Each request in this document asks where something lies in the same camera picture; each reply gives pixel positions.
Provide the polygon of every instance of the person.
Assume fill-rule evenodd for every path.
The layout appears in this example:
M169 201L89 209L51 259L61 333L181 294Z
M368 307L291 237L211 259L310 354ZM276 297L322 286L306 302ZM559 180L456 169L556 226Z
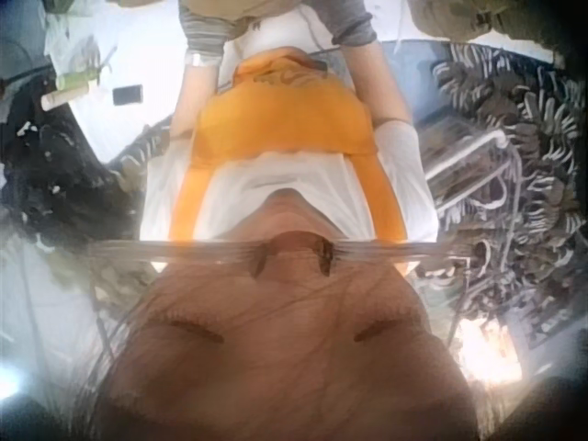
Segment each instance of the person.
M231 23L181 9L187 67L141 240L210 255L168 265L130 317L98 439L477 439L407 268L354 252L436 239L410 109L363 1L311 5L355 90L280 48L218 94Z

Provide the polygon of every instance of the clutter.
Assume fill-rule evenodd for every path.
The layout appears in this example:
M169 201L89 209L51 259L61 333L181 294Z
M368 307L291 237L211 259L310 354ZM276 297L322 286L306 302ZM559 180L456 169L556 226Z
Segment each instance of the clutter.
M439 89L480 130L501 130L507 149L518 157L516 166L500 178L440 210L442 238L485 243L485 252L490 251L490 264L472 269L458 313L470 320L491 320L523 308L527 317L537 317L527 335L536 345L545 341L533 336L537 332L555 332L580 313L569 311L575 294L564 285L576 277L577 261L585 259L575 237L586 222L576 199L576 151L586 136L586 84L504 51L452 44L451 54L451 61L433 70ZM495 161L496 154L497 149L490 151L486 161ZM481 167L483 162L474 164ZM490 168L498 170L499 164ZM469 171L478 173L474 166ZM434 196L445 194L429 183ZM500 204L512 209L497 209ZM506 231L509 222L513 228ZM463 268L452 274L463 278ZM436 279L445 284L447 278L437 273L427 277L434 284ZM557 301L542 300L550 296Z

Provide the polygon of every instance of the gray sleeve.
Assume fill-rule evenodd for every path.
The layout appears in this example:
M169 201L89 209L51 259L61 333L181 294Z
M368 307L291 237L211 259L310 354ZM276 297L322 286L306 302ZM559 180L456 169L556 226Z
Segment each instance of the gray sleeve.
M188 51L206 57L222 58L224 43L234 33L234 23L222 18L203 17L180 4L180 24L187 39Z

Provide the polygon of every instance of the white surface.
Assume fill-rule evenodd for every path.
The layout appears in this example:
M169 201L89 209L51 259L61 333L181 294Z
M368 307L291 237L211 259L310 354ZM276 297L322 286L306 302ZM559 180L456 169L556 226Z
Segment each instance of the white surface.
M374 15L374 29L382 41L441 40L418 30L410 10L402 0L366 0ZM301 7L321 48L331 48L331 36L314 11ZM112 74L105 74L101 86L70 105L99 161L107 163L132 142L145 125L169 116L175 108L184 69L186 39L177 19L177 0L164 0L150 6L123 9L104 0L76 0L75 15L48 16L46 52L57 74L70 71L76 46L93 35L102 56L118 45L111 60ZM296 46L307 52L320 48L313 42L309 27L299 9L262 22L260 30L250 30L225 48L220 84L231 79L242 57L279 46ZM513 41L491 32L474 40L552 62L552 52L529 41ZM143 103L114 107L112 89L125 85L143 86Z
M75 258L46 254L15 234L3 238L0 347L10 367L23 374L20 391L41 403L48 403L46 386L51 384L57 386L49 392L51 398L69 405L62 400L72 396L55 394L85 380L102 349L89 289L87 269ZM31 319L39 327L40 347Z
M388 175L412 242L434 242L438 220L424 179L416 130L388 122L376 130L379 159ZM141 239L167 241L175 201L189 164L190 143L178 143L149 162ZM283 188L297 190L347 238L375 239L369 206L353 166L342 154L265 153L230 162L210 181L194 230L195 240L214 239L256 211Z

